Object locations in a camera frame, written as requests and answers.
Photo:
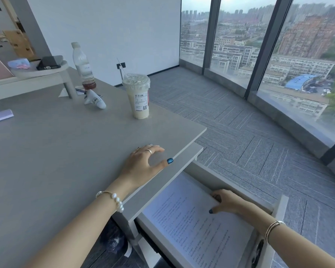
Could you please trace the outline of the person's right hand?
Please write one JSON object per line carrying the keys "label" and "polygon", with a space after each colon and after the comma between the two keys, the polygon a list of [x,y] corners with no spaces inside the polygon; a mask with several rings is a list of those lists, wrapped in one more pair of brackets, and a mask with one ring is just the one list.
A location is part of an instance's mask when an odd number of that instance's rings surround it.
{"label": "person's right hand", "polygon": [[234,214],[237,214],[245,221],[252,221],[254,219],[260,218],[263,210],[260,210],[259,207],[253,203],[244,200],[237,194],[233,193],[231,190],[219,189],[213,191],[211,196],[219,202],[218,205],[228,205],[233,207],[235,210]]}

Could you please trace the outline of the person's left hand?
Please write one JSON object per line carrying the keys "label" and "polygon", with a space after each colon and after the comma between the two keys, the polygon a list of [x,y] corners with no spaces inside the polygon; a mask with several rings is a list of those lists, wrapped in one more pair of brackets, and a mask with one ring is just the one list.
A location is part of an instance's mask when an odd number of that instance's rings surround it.
{"label": "person's left hand", "polygon": [[152,144],[136,149],[126,160],[117,181],[127,185],[129,192],[146,184],[157,175],[152,174],[153,166],[149,165],[149,158],[155,153],[164,152],[164,150],[159,145]]}

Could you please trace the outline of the clear plastic bottle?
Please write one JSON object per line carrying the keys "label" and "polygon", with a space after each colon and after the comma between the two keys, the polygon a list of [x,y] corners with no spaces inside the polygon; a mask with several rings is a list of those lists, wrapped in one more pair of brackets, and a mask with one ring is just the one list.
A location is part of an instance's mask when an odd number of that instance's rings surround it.
{"label": "clear plastic bottle", "polygon": [[85,90],[93,90],[96,88],[96,80],[93,76],[92,68],[85,53],[82,51],[78,42],[71,43],[73,48],[73,62],[80,76],[82,86]]}

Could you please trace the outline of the person's right forearm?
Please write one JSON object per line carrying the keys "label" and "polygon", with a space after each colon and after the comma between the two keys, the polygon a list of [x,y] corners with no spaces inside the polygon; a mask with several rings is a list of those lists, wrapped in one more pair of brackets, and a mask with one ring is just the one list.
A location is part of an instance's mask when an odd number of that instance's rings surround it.
{"label": "person's right forearm", "polygon": [[[249,222],[265,234],[276,219],[264,211],[260,213],[260,218]],[[335,268],[334,257],[284,224],[271,231],[269,245],[289,268]]]}

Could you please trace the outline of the gold bangle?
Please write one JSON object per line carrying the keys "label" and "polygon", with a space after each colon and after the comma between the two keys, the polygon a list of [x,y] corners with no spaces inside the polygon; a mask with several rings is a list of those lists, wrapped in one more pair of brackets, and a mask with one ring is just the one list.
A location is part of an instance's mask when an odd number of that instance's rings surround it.
{"label": "gold bangle", "polygon": [[277,227],[277,226],[279,226],[279,225],[282,225],[282,224],[285,225],[285,223],[284,223],[283,221],[274,221],[274,222],[268,227],[268,229],[266,230],[265,236],[264,236],[265,241],[266,241],[267,244],[269,244],[269,235],[270,235],[271,231],[272,231],[275,227]]}

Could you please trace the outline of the plastic milk tea cup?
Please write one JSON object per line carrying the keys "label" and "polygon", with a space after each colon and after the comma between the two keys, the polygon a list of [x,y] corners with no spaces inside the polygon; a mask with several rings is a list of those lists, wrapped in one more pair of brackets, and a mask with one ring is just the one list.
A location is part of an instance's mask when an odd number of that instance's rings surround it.
{"label": "plastic milk tea cup", "polygon": [[123,77],[122,84],[127,92],[134,118],[149,117],[150,78],[147,75],[128,73]]}

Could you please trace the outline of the blue pink pouch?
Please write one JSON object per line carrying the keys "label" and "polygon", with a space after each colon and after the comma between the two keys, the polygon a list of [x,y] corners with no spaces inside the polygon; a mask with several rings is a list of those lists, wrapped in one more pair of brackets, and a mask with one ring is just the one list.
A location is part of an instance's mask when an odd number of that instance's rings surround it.
{"label": "blue pink pouch", "polygon": [[30,62],[27,58],[19,58],[7,62],[9,68],[26,70],[31,67]]}

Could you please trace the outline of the person's left forearm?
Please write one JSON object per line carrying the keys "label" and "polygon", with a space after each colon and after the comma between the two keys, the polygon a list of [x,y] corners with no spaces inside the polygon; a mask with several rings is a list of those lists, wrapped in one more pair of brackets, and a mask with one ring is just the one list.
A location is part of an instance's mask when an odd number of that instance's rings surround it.
{"label": "person's left forearm", "polygon": [[132,192],[114,181],[61,230],[25,268],[80,268],[111,216]]}

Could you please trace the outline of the black phone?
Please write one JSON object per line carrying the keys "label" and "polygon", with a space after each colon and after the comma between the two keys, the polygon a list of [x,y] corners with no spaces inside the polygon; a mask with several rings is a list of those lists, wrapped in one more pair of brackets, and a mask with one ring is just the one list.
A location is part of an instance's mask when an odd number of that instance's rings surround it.
{"label": "black phone", "polygon": [[56,55],[56,56],[46,56],[43,57],[39,64],[36,66],[38,71],[42,70],[52,70],[56,68],[60,68],[63,63],[63,56]]}

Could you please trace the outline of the white desk riser shelf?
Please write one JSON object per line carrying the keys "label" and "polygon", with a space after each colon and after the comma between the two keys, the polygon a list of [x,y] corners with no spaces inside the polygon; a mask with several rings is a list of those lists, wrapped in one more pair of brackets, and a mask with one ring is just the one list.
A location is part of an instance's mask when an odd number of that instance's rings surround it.
{"label": "white desk riser shelf", "polygon": [[76,98],[76,89],[68,69],[71,67],[63,61],[60,68],[38,71],[39,61],[31,62],[29,69],[12,69],[13,77],[0,80],[0,100],[29,93],[32,91],[63,84],[70,99]]}

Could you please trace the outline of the clear drinking straw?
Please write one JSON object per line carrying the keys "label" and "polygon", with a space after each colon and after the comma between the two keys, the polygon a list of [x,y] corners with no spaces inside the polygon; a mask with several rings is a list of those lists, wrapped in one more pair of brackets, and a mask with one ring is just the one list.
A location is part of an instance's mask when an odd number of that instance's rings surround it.
{"label": "clear drinking straw", "polygon": [[122,64],[118,58],[116,58],[117,61],[118,61],[118,64],[116,65],[117,66],[117,69],[120,70],[120,75],[121,75],[121,79],[123,80],[124,79],[124,76],[126,76],[126,72],[124,70],[124,68],[126,67],[125,66],[125,63]]}

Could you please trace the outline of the white desk drawer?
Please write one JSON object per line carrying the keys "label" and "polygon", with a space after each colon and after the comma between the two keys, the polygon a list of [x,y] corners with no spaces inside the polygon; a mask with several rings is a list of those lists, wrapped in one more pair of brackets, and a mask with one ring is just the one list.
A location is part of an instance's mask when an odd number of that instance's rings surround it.
{"label": "white desk drawer", "polygon": [[[269,202],[260,199],[253,194],[247,192],[241,187],[237,186],[231,181],[228,181],[224,177],[218,175],[216,172],[210,170],[209,168],[203,166],[202,164],[193,161],[187,167],[183,169],[188,175],[192,176],[199,183],[204,185],[206,188],[211,191],[216,189],[228,189],[239,195],[240,197],[248,200],[250,202],[255,203],[260,208],[264,209],[267,213],[274,216],[277,220],[282,221],[284,219],[286,206],[288,203],[288,197],[282,195],[279,200],[271,205]],[[167,180],[165,185],[154,193],[151,197],[151,200],[148,201],[143,208],[140,209],[140,213],[151,203],[153,199],[163,190],[165,189],[178,175],[173,176],[171,179]],[[149,245],[152,246],[152,251],[154,253],[159,253],[161,257],[165,259],[166,262],[169,262],[169,265],[176,268],[171,262],[170,259],[165,257],[164,254],[161,253],[161,250],[156,246],[156,244],[150,239],[150,237],[144,232],[144,230],[139,226],[136,222],[136,218],[134,219],[136,226],[138,227],[139,232],[143,235],[143,237],[148,241]],[[272,260],[274,257],[275,251],[264,241],[264,235],[259,234],[255,229],[253,229],[253,234],[255,234],[255,240],[253,244],[253,249],[250,254],[250,265],[245,268],[271,268]]]}

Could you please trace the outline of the white aeroplane toy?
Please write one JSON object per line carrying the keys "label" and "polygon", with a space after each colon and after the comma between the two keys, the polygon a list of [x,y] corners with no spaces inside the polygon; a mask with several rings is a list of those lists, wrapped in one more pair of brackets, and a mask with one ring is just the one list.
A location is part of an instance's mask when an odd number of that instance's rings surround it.
{"label": "white aeroplane toy", "polygon": [[85,94],[84,104],[88,105],[91,103],[94,104],[99,109],[106,108],[105,102],[102,100],[102,98],[98,94],[96,94],[93,90],[87,90]]}

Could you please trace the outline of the printed white paper sheet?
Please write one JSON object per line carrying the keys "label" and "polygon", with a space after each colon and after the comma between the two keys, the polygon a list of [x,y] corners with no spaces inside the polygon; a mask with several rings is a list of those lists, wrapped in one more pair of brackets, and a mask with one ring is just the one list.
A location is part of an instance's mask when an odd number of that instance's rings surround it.
{"label": "printed white paper sheet", "polygon": [[245,268],[253,227],[233,213],[210,214],[210,189],[181,172],[136,222],[176,268]]}

